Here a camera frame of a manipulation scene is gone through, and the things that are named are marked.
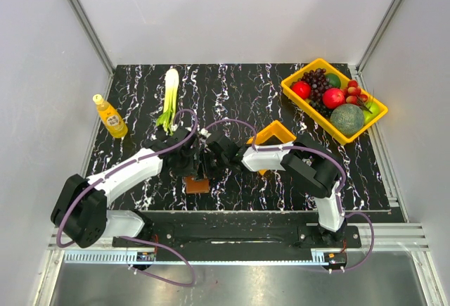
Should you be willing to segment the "brown leather card holder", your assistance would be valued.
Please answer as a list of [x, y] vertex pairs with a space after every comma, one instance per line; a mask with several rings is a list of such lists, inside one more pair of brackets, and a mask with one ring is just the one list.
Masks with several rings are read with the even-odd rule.
[[189, 176], [185, 178], [187, 194], [201, 194], [210, 191], [210, 183], [208, 178], [196, 179]]

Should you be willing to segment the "small orange plastic bin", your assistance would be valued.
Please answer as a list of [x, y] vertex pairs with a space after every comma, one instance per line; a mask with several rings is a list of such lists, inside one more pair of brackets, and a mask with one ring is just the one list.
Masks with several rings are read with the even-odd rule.
[[250, 146], [241, 160], [244, 168], [251, 172], [264, 174], [266, 171], [285, 171], [281, 165], [283, 157], [289, 151], [282, 151], [282, 146], [292, 146], [296, 136], [278, 120], [257, 133], [256, 138], [248, 140]]

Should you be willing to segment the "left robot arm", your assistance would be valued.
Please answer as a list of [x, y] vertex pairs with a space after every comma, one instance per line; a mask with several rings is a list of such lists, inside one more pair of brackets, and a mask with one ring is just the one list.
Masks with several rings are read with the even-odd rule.
[[136, 246], [150, 243], [153, 230], [139, 212], [110, 210], [110, 204], [137, 184], [158, 176], [170, 157], [189, 147], [195, 130], [178, 128], [164, 141], [154, 140], [132, 157], [104, 172], [70, 176], [64, 183], [51, 213], [58, 228], [56, 244], [88, 248], [105, 237], [127, 237]]

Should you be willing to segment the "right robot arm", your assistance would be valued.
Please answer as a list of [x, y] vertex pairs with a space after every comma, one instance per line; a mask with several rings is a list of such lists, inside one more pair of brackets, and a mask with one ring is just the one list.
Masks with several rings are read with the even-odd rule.
[[337, 158], [320, 144], [302, 135], [284, 144], [238, 146], [220, 133], [200, 133], [205, 154], [202, 165], [208, 177], [222, 170], [285, 172], [292, 182], [314, 199], [321, 241], [330, 247], [345, 238], [345, 213], [340, 191], [346, 174]]

